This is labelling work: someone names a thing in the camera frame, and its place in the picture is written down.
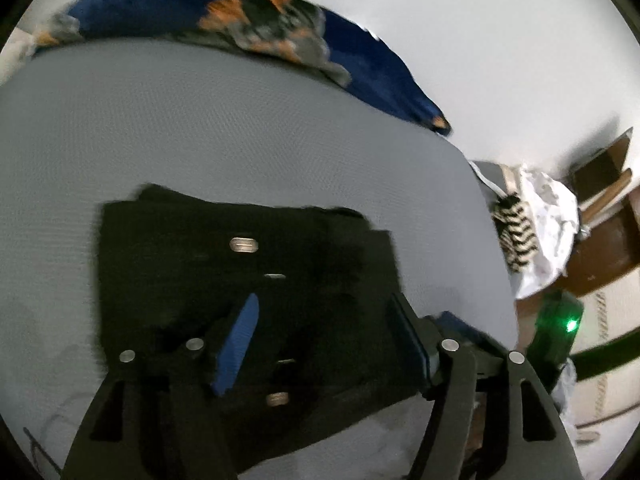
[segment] blue blanket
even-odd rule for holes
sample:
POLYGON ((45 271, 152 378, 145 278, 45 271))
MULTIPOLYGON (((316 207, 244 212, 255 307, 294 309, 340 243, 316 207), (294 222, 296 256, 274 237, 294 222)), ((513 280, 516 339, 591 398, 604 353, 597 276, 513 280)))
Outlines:
POLYGON ((276 56, 324 73, 383 112, 443 136, 451 131, 383 41, 305 0, 77 0, 52 16, 36 44, 123 36, 276 56))

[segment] gray bed sheet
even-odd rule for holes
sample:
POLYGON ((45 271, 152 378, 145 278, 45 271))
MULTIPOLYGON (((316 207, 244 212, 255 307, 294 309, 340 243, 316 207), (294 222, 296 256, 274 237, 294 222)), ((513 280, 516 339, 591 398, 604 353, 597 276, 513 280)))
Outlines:
MULTIPOLYGON (((104 376, 98 207, 147 182, 213 202, 356 209, 392 232, 419 315, 450 310, 516 342, 485 200, 446 140, 263 58, 156 40, 51 50, 0 88, 0 413, 25 452, 28 428, 63 464, 104 376)), ((409 399, 244 477, 398 478, 429 408, 409 399)))

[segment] black and white striped cloth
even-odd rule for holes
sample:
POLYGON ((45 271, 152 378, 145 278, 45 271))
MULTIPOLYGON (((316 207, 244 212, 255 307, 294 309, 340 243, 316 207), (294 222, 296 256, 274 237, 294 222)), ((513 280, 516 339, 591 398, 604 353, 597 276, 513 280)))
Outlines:
POLYGON ((469 164, 478 179, 498 195, 492 218, 498 231, 500 247, 509 268, 514 272, 520 272, 538 253, 538 238, 522 200, 516 193, 507 195, 499 186, 488 180, 478 166, 472 162, 469 164))

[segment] black garment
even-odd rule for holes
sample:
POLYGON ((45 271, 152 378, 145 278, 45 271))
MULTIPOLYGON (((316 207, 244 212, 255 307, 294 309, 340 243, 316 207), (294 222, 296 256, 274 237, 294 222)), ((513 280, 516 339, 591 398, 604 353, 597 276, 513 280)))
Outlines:
POLYGON ((385 320, 400 290, 389 234, 354 211, 215 204, 149 186, 105 205, 97 271, 113 365, 124 349, 172 351, 257 294, 257 328, 218 402, 238 472, 415 393, 385 320), (257 240, 257 252, 233 252, 234 237, 257 240), (289 402, 269 407, 277 392, 289 402))

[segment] white wall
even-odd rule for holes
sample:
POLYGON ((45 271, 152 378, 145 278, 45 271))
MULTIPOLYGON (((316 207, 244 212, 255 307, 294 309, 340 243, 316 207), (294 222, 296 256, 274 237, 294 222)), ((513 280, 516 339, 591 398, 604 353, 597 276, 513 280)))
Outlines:
MULTIPOLYGON (((35 0, 21 27, 68 1, 35 0)), ((609 0, 311 1, 394 49, 470 158, 559 174, 638 126, 640 47, 609 0)))

